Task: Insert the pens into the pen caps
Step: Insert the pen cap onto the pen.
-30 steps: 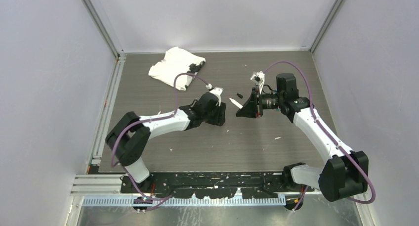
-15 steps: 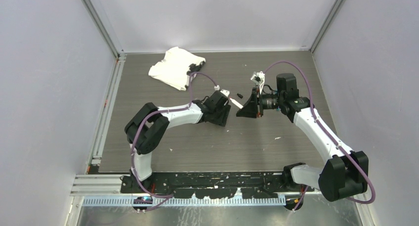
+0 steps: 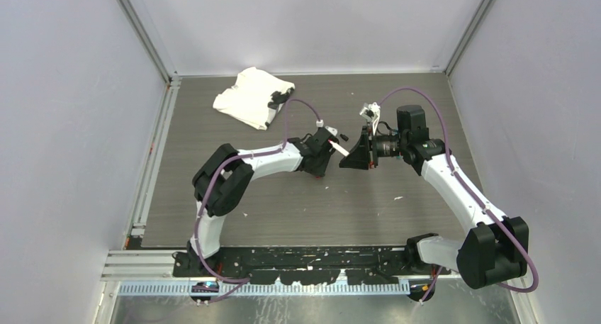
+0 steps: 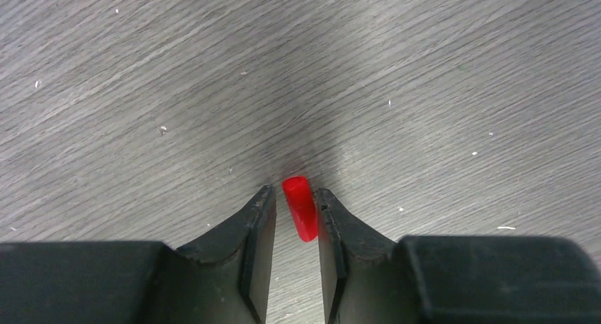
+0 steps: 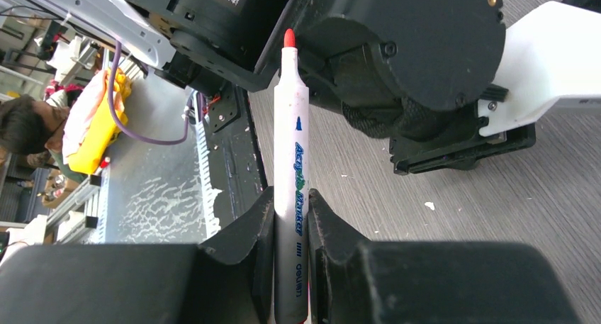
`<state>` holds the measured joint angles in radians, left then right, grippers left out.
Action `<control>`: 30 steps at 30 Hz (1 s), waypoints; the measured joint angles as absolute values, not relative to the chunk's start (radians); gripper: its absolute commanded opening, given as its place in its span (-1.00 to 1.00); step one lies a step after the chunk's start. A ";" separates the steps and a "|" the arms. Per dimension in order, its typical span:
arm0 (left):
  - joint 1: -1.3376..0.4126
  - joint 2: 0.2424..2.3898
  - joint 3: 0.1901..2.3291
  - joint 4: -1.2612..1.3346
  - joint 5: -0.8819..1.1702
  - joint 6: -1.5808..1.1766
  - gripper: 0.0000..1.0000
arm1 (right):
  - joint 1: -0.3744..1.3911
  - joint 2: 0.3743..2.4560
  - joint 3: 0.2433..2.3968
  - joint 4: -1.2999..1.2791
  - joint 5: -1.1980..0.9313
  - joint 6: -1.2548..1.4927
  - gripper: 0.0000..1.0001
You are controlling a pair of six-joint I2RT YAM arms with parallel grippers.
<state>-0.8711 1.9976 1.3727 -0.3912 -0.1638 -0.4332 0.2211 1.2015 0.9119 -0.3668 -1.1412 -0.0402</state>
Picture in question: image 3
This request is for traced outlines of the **white pen red tip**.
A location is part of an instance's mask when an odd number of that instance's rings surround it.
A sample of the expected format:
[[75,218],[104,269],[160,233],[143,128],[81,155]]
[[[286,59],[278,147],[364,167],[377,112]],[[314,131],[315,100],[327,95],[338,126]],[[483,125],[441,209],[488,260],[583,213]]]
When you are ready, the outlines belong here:
[[332,141],[332,140],[330,140],[329,143],[336,151],[338,151],[344,157],[347,157],[349,155],[349,151],[347,151],[345,148],[343,148],[339,143],[336,143],[335,141]]

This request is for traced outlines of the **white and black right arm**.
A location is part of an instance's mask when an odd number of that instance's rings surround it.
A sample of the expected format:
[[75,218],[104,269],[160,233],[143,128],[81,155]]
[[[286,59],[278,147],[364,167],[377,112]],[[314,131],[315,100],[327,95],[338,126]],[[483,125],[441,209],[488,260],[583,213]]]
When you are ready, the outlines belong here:
[[418,105],[396,110],[396,131],[378,132],[381,108],[364,104],[366,119],[356,149],[360,168],[375,168],[383,157],[401,157],[432,185],[453,211],[466,237],[447,240],[428,233],[408,239],[405,265],[422,274],[433,264],[458,272],[473,289],[524,276],[529,228],[520,217],[509,218],[489,202],[461,171],[441,139],[431,138],[425,111]]

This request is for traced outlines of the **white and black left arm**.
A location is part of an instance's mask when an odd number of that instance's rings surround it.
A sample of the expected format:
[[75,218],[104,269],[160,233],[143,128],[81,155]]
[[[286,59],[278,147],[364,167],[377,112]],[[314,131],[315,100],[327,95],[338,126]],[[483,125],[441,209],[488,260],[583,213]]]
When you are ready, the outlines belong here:
[[197,212],[185,266],[200,276],[213,274],[226,216],[238,206],[249,184],[284,172],[323,177],[333,145],[339,142],[337,135],[337,129],[323,126],[314,134],[288,138],[272,147],[237,150],[229,143],[221,145],[192,179]]

